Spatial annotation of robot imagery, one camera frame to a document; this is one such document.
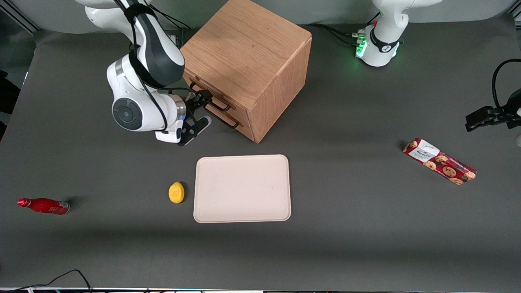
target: cookie package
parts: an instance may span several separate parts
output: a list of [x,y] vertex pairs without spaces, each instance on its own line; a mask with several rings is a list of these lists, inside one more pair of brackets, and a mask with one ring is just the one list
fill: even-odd
[[476,170],[441,152],[419,137],[411,141],[403,152],[456,185],[476,178]]

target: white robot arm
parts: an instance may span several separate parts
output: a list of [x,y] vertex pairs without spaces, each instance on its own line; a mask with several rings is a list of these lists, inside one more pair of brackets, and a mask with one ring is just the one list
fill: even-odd
[[443,0],[373,0],[373,4],[380,10],[381,18],[376,26],[366,28],[353,34],[360,38],[360,46],[356,57],[375,67],[389,63],[396,55],[399,39],[409,24],[409,15],[403,11],[409,8],[427,7]]
[[184,101],[157,89],[180,80],[184,58],[164,32],[144,0],[76,0],[85,6],[90,21],[103,29],[117,30],[134,44],[134,50],[107,68],[114,94],[115,121],[131,131],[155,131],[160,141],[185,145],[212,120],[196,120],[193,111],[205,101]]

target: plastic tray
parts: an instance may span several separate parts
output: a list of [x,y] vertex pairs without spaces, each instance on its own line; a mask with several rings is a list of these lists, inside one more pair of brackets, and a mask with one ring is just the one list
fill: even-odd
[[273,222],[286,221],[290,216],[289,163],[285,156],[204,157],[197,162],[197,222]]

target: yellow lemon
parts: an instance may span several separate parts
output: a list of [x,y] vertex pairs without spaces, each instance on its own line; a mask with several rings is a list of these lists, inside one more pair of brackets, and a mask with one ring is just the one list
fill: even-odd
[[175,182],[168,189],[168,197],[173,203],[181,203],[184,199],[184,188],[179,182]]

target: drawer handle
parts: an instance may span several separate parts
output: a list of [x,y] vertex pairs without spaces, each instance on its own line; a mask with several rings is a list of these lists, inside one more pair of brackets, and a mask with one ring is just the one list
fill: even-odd
[[[193,90],[194,85],[195,85],[195,81],[193,81],[192,84],[190,85],[190,89],[191,89],[191,90]],[[219,110],[219,111],[221,111],[221,112],[227,112],[227,111],[231,108],[230,105],[226,105],[225,108],[221,108],[221,107],[219,107],[218,105],[216,105],[214,102],[211,102],[211,101],[209,102],[209,104],[212,105],[215,109],[217,109],[217,110]]]
[[204,107],[204,109],[210,113],[212,116],[214,116],[215,118],[219,119],[219,121],[221,121],[224,125],[230,127],[231,129],[236,129],[237,126],[239,126],[239,123],[236,121],[235,122],[235,125],[231,125],[231,124],[228,124],[226,123],[226,121],[222,120],[219,116],[215,115],[214,113],[212,113],[210,110],[208,110],[206,107]]

